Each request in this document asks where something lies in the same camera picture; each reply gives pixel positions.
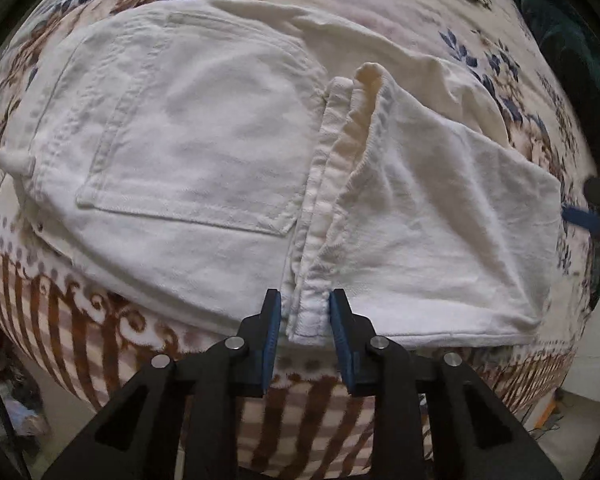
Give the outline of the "floral fleece bed blanket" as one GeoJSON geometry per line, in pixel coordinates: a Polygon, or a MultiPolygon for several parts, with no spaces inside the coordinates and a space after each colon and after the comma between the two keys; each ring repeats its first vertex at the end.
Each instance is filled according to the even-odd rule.
{"type": "MultiPolygon", "coordinates": [[[[0,148],[42,59],[72,32],[163,1],[42,0],[0,54],[0,148]]],[[[249,0],[338,16],[419,54],[463,67],[494,99],[515,151],[547,170],[563,204],[583,205],[595,165],[567,93],[513,0],[249,0]]],[[[593,247],[560,217],[554,276],[532,341],[453,349],[504,403],[522,410],[566,376],[591,314],[593,247]]],[[[0,327],[48,377],[101,408],[159,353],[178,359],[234,333],[187,324],[84,275],[38,236],[0,167],[0,327]]],[[[279,479],[326,479],[370,468],[373,404],[346,393],[332,340],[288,341],[273,383],[238,411],[238,462],[279,479]]]]}

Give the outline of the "white pants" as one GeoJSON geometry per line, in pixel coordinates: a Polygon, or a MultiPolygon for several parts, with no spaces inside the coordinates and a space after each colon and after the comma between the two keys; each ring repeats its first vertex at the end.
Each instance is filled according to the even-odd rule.
{"type": "Polygon", "coordinates": [[[330,343],[335,288],[407,347],[532,341],[560,185],[467,70],[338,16],[163,1],[72,32],[0,167],[38,236],[141,306],[227,332],[265,289],[330,343]]]}

